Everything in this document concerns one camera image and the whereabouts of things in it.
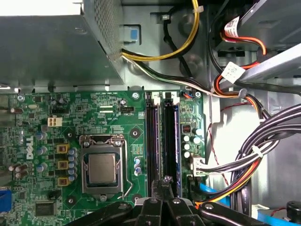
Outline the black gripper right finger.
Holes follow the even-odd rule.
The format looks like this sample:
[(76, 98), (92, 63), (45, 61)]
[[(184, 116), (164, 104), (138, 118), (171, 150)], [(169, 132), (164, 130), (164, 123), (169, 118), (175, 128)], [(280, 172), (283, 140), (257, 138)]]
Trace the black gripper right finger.
[(267, 226), (267, 223), (215, 202), (205, 202), (198, 209), (190, 201), (175, 197), (172, 189), (166, 198), (167, 209), (176, 226)]

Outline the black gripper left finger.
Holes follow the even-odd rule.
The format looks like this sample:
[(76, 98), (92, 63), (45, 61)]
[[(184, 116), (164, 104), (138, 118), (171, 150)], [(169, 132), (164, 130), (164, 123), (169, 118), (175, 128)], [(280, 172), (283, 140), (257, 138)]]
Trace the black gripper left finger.
[(163, 200), (159, 196), (162, 181), (151, 184), (151, 197), (137, 200), (135, 206), (114, 202), (70, 223), (71, 226), (159, 226)]

